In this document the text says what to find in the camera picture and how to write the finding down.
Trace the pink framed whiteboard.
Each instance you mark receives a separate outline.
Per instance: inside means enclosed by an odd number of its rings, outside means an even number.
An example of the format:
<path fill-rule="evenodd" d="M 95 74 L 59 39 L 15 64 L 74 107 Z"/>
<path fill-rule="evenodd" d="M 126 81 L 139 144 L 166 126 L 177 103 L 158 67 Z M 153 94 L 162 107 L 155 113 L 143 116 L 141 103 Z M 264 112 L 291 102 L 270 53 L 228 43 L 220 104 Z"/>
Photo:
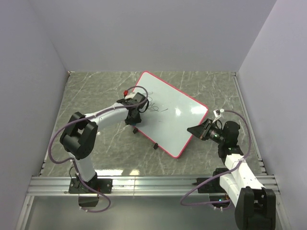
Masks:
<path fill-rule="evenodd" d="M 149 107 L 135 127 L 171 157 L 178 158 L 192 138 L 187 128 L 203 122 L 207 106 L 147 71 L 136 85 L 148 91 Z"/>

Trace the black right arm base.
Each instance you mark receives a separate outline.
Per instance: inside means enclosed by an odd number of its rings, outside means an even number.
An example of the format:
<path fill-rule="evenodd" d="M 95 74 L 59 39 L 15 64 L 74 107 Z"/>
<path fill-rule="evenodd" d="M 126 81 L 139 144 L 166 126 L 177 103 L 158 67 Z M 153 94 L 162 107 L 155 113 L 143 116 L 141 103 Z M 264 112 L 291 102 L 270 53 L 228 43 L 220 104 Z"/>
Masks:
<path fill-rule="evenodd" d="M 199 194 L 209 194 L 209 201 L 219 201 L 219 203 L 211 204 L 214 208 L 227 209 L 230 207 L 230 201 L 220 203 L 220 201 L 229 200 L 225 190 L 219 185 L 219 179 L 212 180 L 197 189 Z"/>

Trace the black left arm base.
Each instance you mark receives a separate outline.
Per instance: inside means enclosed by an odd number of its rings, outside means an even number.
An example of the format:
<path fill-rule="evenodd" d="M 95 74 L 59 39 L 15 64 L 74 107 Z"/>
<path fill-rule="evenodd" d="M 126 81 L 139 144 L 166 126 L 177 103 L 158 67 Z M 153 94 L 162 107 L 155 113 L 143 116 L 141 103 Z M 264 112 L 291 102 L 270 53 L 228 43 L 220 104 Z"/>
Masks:
<path fill-rule="evenodd" d="M 99 194 L 110 194 L 113 186 L 113 180 L 110 178 L 106 179 L 95 179 L 92 183 L 87 183 L 85 186 L 79 178 L 72 178 L 68 194 L 78 195 L 78 204 L 82 208 L 94 208 L 98 205 Z"/>

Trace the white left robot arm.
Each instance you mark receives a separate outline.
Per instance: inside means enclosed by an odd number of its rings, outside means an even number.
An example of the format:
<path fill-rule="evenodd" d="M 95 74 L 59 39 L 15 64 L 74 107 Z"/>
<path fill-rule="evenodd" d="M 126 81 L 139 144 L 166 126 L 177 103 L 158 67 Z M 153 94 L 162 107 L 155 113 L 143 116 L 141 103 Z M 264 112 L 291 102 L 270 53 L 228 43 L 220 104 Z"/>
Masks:
<path fill-rule="evenodd" d="M 125 91 L 124 97 L 112 106 L 90 114 L 74 113 L 60 136 L 60 143 L 74 163 L 80 187 L 87 193 L 102 191 L 90 154 L 97 133 L 116 123 L 133 126 L 173 157 L 178 157 L 191 139 L 187 128 L 200 124 L 207 115 L 206 105 L 183 95 L 179 104 L 171 102 L 164 110 L 150 108 L 149 98 L 140 92 Z"/>

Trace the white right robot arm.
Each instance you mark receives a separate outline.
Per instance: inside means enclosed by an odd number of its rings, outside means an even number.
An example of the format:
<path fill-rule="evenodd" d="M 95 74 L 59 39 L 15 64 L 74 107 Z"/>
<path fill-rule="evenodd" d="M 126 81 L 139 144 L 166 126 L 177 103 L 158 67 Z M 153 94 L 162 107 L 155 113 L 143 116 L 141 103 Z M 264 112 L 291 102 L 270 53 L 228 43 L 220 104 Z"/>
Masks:
<path fill-rule="evenodd" d="M 220 210 L 234 205 L 235 221 L 240 230 L 273 230 L 276 225 L 275 192 L 266 188 L 249 168 L 246 162 L 249 153 L 244 154 L 238 145 L 241 126 L 234 121 L 221 123 L 219 119 L 224 112 L 224 109 L 214 110 L 214 120 L 206 119 L 187 128 L 194 137 L 218 144 L 218 156 L 224 167 L 216 168 L 210 178 L 198 178 L 195 187 L 181 198 L 180 203 L 187 206 L 184 200 L 194 191 L 224 192 L 224 199 L 203 204 Z"/>

